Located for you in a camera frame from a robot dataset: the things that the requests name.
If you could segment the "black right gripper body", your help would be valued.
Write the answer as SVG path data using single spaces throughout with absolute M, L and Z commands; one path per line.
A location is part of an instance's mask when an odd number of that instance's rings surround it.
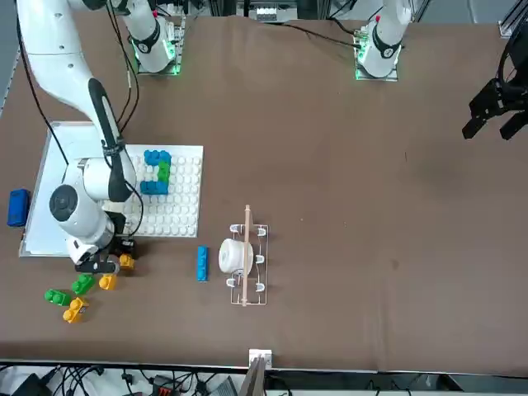
M 123 254 L 137 259 L 137 243 L 132 237 L 115 236 L 110 243 L 100 250 L 103 255 L 115 255 L 120 257 Z

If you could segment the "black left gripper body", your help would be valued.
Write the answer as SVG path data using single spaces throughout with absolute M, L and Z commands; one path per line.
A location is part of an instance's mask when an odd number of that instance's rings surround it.
M 498 114 L 527 109 L 527 78 L 498 79 Z

